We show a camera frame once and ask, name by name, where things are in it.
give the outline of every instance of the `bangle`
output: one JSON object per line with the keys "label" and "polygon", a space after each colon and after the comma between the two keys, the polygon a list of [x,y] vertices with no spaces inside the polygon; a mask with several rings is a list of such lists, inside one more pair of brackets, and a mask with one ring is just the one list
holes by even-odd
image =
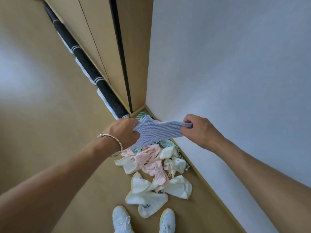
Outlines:
{"label": "bangle", "polygon": [[120,153],[118,153],[117,155],[111,155],[111,156],[118,156],[119,154],[121,154],[122,151],[123,151],[123,146],[122,146],[121,142],[120,142],[116,137],[114,137],[114,136],[112,136],[112,135],[110,135],[110,134],[101,133],[101,134],[98,135],[98,137],[104,137],[104,136],[112,137],[112,138],[115,139],[115,140],[119,143],[119,145],[120,145],[120,149],[121,149]]}

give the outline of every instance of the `white wall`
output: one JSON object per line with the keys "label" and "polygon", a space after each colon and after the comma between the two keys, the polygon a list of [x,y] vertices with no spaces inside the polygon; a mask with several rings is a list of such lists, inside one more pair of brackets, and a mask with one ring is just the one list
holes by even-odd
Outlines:
{"label": "white wall", "polygon": [[[235,144],[311,186],[311,0],[154,0],[146,104],[207,117]],[[178,144],[247,232],[276,232],[231,170]]]}

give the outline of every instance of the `blue cloth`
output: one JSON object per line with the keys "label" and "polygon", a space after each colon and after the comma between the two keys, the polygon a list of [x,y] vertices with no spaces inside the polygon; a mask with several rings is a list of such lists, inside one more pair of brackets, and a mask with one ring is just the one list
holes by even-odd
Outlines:
{"label": "blue cloth", "polygon": [[146,116],[142,121],[134,127],[134,131],[139,132],[140,138],[131,146],[131,149],[141,149],[153,142],[168,140],[170,138],[182,137],[181,127],[192,128],[192,123],[157,122],[150,116]]}

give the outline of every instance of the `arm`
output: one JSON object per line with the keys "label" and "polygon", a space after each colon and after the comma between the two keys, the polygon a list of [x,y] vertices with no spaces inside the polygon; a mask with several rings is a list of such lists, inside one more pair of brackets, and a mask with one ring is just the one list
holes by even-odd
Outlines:
{"label": "arm", "polygon": [[218,155],[245,185],[280,233],[311,232],[311,189],[247,154],[206,118],[187,115],[188,139]]}
{"label": "arm", "polygon": [[[139,138],[137,119],[119,119],[103,133],[126,149]],[[0,196],[0,232],[51,232],[76,193],[109,156],[117,141],[99,137],[67,162],[48,168]]]}

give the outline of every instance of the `sneaker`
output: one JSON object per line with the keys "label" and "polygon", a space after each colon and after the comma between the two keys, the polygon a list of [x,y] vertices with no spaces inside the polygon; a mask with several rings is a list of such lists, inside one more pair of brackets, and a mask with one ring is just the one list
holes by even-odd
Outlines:
{"label": "sneaker", "polygon": [[163,211],[160,218],[160,233],[174,233],[175,232],[175,214],[170,208]]}
{"label": "sneaker", "polygon": [[115,233],[134,233],[131,226],[131,217],[125,207],[119,205],[112,212],[112,222],[114,224]]}

